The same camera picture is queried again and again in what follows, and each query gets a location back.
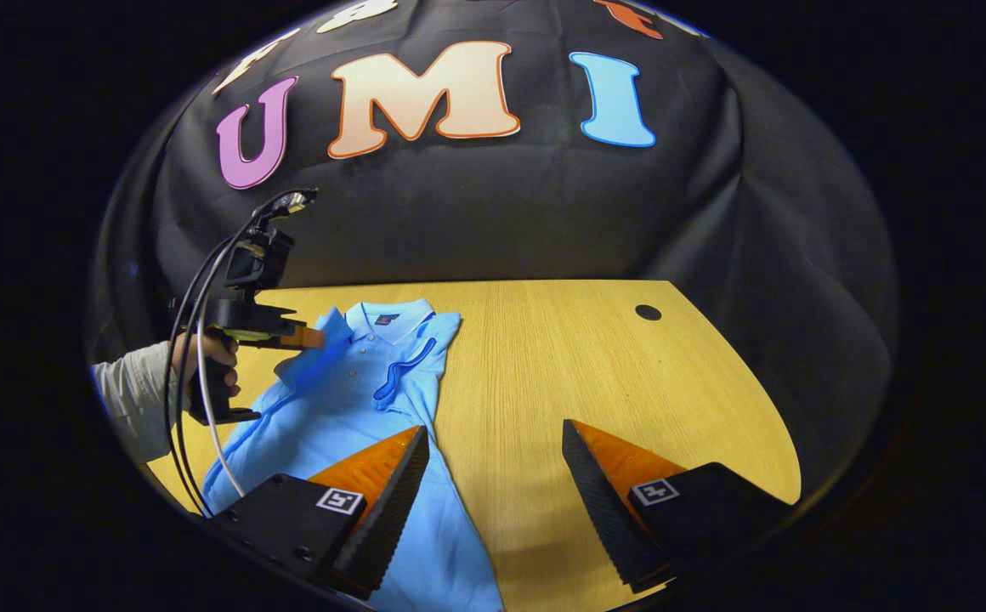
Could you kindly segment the black backdrop cloth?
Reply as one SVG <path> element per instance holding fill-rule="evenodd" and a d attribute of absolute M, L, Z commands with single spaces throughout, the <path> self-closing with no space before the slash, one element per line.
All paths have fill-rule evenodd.
<path fill-rule="evenodd" d="M 881 411 L 898 292 L 884 217 L 819 116 L 634 5 L 358 1 L 227 59 L 144 132 L 100 226 L 88 357 L 164 340 L 209 249 L 309 187 L 283 286 L 667 281 L 761 381 L 804 489 L 834 483 Z"/>

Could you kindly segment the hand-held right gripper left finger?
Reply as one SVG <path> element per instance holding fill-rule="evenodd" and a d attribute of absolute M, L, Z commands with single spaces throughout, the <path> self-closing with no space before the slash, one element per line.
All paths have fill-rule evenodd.
<path fill-rule="evenodd" d="M 394 558 L 429 457 L 427 428 L 412 426 L 311 478 L 276 473 L 208 523 L 295 580 L 368 600 Z"/>

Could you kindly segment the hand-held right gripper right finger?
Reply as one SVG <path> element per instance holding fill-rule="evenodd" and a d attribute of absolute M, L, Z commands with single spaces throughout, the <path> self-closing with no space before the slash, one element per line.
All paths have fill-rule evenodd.
<path fill-rule="evenodd" d="M 607 558 L 634 592 L 714 572 L 792 510 L 721 462 L 686 468 L 575 419 L 563 423 L 562 454 Z"/>

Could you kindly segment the light blue T-shirt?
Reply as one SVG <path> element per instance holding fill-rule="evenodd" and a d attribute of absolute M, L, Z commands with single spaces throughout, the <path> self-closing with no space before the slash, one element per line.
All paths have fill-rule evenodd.
<path fill-rule="evenodd" d="M 434 426 L 439 381 L 461 328 L 428 301 L 355 303 L 315 322 L 325 346 L 276 368 L 201 484 L 213 510 L 276 473 L 310 477 L 412 426 Z M 488 551 L 436 445 L 382 585 L 379 612 L 504 612 Z"/>

